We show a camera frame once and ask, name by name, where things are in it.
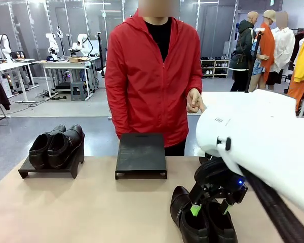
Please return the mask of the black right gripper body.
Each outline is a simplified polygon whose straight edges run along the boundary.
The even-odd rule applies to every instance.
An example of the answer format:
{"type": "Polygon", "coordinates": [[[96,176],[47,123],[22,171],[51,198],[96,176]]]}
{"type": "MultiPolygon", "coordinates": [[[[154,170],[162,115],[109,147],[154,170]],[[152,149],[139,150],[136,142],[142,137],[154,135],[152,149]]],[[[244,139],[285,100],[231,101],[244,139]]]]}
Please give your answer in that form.
{"type": "Polygon", "coordinates": [[[232,172],[221,157],[202,163],[194,179],[193,203],[207,203],[219,198],[227,203],[241,203],[248,190],[245,177],[232,172]]]}

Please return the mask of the person's left hand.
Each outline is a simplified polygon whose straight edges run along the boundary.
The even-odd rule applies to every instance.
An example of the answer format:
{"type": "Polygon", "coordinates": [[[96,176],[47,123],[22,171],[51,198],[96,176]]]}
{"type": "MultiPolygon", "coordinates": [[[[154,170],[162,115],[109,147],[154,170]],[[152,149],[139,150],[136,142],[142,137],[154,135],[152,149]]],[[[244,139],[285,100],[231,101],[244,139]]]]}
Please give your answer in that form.
{"type": "Polygon", "coordinates": [[[199,111],[203,113],[205,111],[206,107],[204,105],[201,93],[197,89],[191,89],[186,99],[186,109],[188,113],[197,113],[199,111]]]}

